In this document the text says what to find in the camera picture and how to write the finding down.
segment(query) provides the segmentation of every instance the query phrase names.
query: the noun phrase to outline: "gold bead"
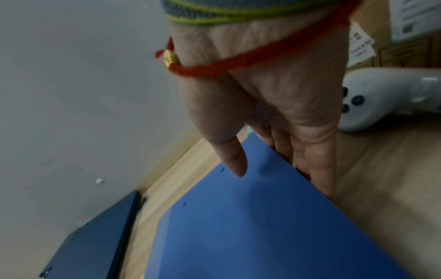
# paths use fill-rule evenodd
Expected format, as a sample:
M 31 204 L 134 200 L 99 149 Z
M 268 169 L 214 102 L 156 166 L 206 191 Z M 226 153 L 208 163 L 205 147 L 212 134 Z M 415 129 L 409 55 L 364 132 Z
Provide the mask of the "gold bead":
M 172 51 L 166 50 L 164 51 L 164 64 L 165 66 L 170 67 L 171 64 L 179 64 L 178 56 Z

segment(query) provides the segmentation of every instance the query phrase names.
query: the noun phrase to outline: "white vr controller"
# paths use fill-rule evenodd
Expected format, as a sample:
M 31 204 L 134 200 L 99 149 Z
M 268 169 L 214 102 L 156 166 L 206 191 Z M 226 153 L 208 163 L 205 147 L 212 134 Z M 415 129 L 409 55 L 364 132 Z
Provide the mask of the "white vr controller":
M 348 73 L 339 130 L 363 130 L 400 109 L 441 113 L 441 69 L 364 68 Z

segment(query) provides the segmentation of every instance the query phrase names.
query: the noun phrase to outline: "wooden desk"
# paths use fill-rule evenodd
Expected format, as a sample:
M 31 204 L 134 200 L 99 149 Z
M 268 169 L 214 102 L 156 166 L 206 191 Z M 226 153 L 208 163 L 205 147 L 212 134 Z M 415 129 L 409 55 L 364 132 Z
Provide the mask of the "wooden desk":
M 147 190 L 120 278 L 143 277 L 161 216 L 219 162 L 201 140 Z M 439 200 L 439 115 L 389 117 L 339 134 L 336 204 L 417 278 L 441 278 Z

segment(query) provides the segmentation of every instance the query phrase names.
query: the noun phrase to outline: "red string bracelet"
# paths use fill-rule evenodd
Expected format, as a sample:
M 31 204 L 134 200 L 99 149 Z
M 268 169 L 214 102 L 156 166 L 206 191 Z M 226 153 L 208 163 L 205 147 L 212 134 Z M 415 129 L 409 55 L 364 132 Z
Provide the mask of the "red string bracelet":
M 285 39 L 229 59 L 215 62 L 211 65 L 196 67 L 180 66 L 174 54 L 175 46 L 173 45 L 172 38 L 169 39 L 166 50 L 157 51 L 155 57 L 160 58 L 163 56 L 165 65 L 169 71 L 181 77 L 211 77 L 216 79 L 228 71 L 249 68 L 287 54 L 300 52 L 334 28 L 349 26 L 349 17 L 360 5 L 361 1 L 362 0 L 347 0 L 325 18 Z

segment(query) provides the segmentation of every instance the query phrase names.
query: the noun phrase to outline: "cardboard box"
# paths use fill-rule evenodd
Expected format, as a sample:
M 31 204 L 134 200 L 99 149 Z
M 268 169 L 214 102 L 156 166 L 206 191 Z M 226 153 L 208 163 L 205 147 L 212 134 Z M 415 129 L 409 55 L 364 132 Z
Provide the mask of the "cardboard box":
M 389 1 L 365 0 L 351 19 L 375 40 L 373 48 L 376 56 L 350 69 L 441 67 L 441 31 L 402 42 L 391 41 Z

